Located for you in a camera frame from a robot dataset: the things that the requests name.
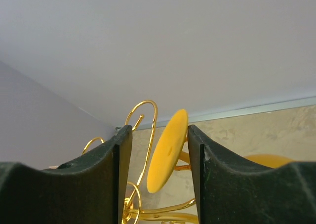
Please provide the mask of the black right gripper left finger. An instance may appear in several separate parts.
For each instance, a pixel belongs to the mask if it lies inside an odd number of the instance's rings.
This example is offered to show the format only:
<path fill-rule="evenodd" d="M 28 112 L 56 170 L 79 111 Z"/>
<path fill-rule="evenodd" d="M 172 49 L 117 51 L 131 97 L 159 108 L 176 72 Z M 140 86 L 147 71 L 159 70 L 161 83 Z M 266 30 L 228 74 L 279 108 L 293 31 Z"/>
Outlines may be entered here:
<path fill-rule="evenodd" d="M 3 224 L 119 224 L 132 148 L 132 128 L 56 169 L 0 165 Z"/>

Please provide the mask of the yellow plastic goblet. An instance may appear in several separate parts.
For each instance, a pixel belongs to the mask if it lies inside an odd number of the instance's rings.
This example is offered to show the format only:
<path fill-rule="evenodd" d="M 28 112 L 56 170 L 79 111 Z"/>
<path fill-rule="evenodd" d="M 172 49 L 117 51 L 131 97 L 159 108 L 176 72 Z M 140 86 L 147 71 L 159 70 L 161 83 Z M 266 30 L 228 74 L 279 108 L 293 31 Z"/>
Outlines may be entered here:
<path fill-rule="evenodd" d="M 156 145 L 147 177 L 147 190 L 149 193 L 160 191 L 176 169 L 191 170 L 189 153 L 183 152 L 184 143 L 188 141 L 188 113 L 185 109 L 178 110 L 166 125 Z M 276 154 L 252 154 L 243 157 L 256 164 L 279 168 L 294 159 Z M 187 166 L 177 167 L 178 160 L 188 163 Z"/>

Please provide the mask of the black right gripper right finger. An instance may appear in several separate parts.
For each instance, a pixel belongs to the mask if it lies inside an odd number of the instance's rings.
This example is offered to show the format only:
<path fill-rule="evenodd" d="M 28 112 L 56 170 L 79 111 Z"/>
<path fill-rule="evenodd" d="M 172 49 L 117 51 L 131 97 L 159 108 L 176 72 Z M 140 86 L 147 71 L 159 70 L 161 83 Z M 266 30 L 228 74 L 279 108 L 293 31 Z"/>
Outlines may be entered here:
<path fill-rule="evenodd" d="M 201 224 L 315 223 L 315 162 L 273 169 L 230 151 L 195 125 L 187 138 Z"/>

